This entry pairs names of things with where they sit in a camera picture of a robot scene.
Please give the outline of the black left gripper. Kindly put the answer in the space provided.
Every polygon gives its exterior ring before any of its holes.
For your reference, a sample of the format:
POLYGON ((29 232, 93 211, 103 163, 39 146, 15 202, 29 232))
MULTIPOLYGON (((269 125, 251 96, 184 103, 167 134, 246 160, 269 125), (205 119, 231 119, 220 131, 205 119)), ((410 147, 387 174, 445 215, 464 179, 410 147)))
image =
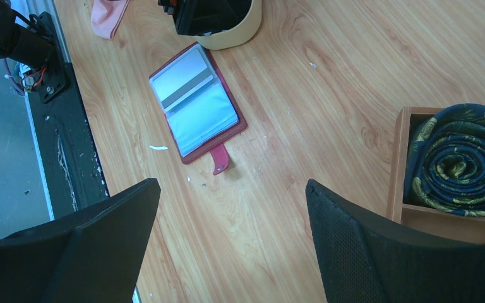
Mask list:
POLYGON ((203 36, 230 30, 246 17, 251 0, 158 0, 177 34, 203 36))

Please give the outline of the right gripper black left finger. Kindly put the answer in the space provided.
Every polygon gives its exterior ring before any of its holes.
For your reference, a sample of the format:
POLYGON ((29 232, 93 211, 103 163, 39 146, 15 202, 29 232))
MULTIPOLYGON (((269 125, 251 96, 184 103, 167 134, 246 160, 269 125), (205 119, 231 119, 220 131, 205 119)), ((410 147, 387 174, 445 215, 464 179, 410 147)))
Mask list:
POLYGON ((0 302, 131 302, 160 194, 148 178, 0 239, 0 302))

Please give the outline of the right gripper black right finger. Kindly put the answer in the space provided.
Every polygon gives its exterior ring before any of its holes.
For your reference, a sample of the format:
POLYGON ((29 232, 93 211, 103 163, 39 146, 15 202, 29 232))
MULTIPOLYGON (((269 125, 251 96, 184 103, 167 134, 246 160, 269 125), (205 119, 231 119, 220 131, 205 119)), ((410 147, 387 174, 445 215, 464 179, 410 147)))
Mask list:
POLYGON ((313 179, 305 195, 328 302, 485 302, 485 244, 403 226, 313 179))

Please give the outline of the white magnetic stripe card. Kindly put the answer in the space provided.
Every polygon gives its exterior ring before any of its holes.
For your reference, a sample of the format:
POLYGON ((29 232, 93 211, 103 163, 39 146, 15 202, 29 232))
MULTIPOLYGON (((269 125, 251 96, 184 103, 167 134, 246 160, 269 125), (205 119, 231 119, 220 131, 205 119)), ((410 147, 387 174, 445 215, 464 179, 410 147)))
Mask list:
POLYGON ((151 76, 149 83, 163 111, 169 112, 213 79, 207 54, 196 44, 151 76))

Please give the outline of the oval wooden tray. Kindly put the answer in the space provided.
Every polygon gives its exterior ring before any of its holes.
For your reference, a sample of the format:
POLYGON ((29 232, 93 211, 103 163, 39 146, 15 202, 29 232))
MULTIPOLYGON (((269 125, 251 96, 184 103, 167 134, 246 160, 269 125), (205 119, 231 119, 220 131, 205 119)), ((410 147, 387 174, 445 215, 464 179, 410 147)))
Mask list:
POLYGON ((245 44, 258 32, 262 21, 262 11, 262 0, 253 0, 248 13, 235 27, 211 35, 193 36, 193 38, 204 48, 213 51, 245 44))

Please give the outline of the red leather card holder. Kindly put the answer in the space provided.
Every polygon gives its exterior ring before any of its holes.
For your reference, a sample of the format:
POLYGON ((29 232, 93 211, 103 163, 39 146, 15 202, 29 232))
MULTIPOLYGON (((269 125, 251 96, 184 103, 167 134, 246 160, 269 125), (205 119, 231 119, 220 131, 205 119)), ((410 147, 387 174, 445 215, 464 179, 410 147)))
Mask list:
MULTIPOLYGON (((197 42, 189 45, 150 77, 196 44, 200 45, 197 42)), ((187 165, 209 153, 213 158, 213 174, 219 175, 230 164, 225 142, 243 132, 248 123, 211 52, 206 48, 204 51, 212 66, 214 79, 169 112, 164 112, 158 104, 164 113, 181 162, 187 165)))

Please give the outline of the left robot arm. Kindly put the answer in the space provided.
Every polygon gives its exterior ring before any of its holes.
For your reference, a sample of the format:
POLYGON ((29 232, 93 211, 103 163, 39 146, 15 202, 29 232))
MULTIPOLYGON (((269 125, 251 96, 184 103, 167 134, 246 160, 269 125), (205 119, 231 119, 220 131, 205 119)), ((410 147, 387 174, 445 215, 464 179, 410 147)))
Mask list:
MULTIPOLYGON (((203 36, 238 26, 253 7, 252 1, 158 1, 172 16, 180 35, 203 36)), ((128 1, 94 1, 91 24, 96 35, 112 39, 128 1)), ((35 69, 46 65, 54 47, 51 32, 35 15, 25 18, 0 1, 0 59, 12 58, 35 69)))

